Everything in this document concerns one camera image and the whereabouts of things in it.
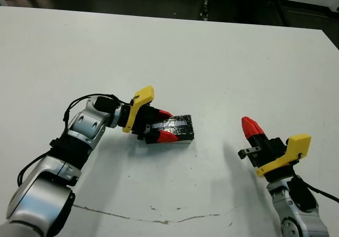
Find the left gripper, yellow mount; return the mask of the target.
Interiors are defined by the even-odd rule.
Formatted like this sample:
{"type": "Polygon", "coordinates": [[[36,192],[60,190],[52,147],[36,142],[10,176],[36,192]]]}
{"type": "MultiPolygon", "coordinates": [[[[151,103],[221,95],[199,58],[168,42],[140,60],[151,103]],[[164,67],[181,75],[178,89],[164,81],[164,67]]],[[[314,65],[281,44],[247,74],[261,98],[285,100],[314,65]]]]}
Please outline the left gripper, yellow mount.
{"type": "Polygon", "coordinates": [[[135,93],[129,104],[122,106],[122,131],[135,134],[138,140],[145,139],[147,144],[179,141],[179,137],[171,132],[163,130],[149,132],[151,122],[173,117],[170,112],[152,107],[150,103],[154,98],[153,86],[146,86],[135,93]]]}

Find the right gripper, yellow mount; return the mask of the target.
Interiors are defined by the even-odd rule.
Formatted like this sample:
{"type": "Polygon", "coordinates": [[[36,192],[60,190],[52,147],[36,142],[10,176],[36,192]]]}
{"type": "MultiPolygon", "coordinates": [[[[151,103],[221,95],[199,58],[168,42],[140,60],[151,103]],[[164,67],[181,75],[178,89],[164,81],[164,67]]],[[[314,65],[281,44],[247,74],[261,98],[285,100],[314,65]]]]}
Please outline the right gripper, yellow mount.
{"type": "Polygon", "coordinates": [[[242,117],[242,129],[251,147],[238,152],[241,159],[248,158],[256,174],[266,180],[280,180],[295,174],[293,166],[308,154],[311,136],[291,136],[284,144],[280,138],[268,139],[258,123],[242,117]]]}

